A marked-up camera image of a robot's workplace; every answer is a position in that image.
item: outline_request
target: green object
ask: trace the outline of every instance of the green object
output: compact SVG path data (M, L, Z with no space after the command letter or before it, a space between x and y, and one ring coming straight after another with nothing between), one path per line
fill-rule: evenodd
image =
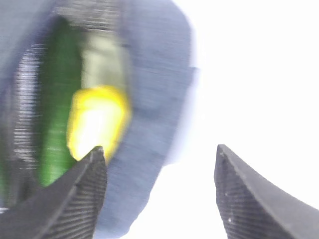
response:
M78 32L60 18L44 44L41 84L39 180L47 186L76 161L66 143L72 95L81 88L82 58Z

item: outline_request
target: textured black plastic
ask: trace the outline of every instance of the textured black plastic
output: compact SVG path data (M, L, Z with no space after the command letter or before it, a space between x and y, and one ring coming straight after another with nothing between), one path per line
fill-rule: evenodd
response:
M282 191L219 145L216 201L229 239L317 239L319 211Z
M95 147L49 187L0 215L0 239L90 239L106 190L106 166Z

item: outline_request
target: fabric object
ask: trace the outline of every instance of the fabric object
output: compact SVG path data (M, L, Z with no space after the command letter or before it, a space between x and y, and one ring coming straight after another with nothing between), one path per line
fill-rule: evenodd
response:
M0 61L0 90L11 81L39 29L46 26L53 3L0 3L0 19L4 22L0 26L4 35L0 50L5 49ZM108 187L96 239L127 233L147 204L172 143L193 73L189 67L190 27L170 0L124 0L120 9L118 31L132 63L129 80L133 118L108 167ZM11 39L13 47L6 49Z

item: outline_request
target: blurry object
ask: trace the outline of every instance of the blurry object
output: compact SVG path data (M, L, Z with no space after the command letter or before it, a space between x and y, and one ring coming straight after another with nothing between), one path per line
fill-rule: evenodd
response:
M50 186L0 214L1 239L91 239L106 190L101 147Z
M217 149L215 185L229 239L318 238L319 211L267 181L225 145Z
M96 145L110 161L131 117L124 92L112 86L79 90L72 100L67 145L72 156L80 160Z
M72 96L81 88L82 58L78 34L59 17L43 45L38 77L41 85L38 173L44 186L54 182L75 163L67 148L66 131Z
M74 26L114 33L120 13L119 0L64 0L57 8Z

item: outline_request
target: yellow object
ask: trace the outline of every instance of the yellow object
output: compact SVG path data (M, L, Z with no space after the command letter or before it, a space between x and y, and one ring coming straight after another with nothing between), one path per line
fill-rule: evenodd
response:
M71 155L81 160L93 147L102 146L108 163L131 118L125 93L113 86L78 90L72 99L67 129Z

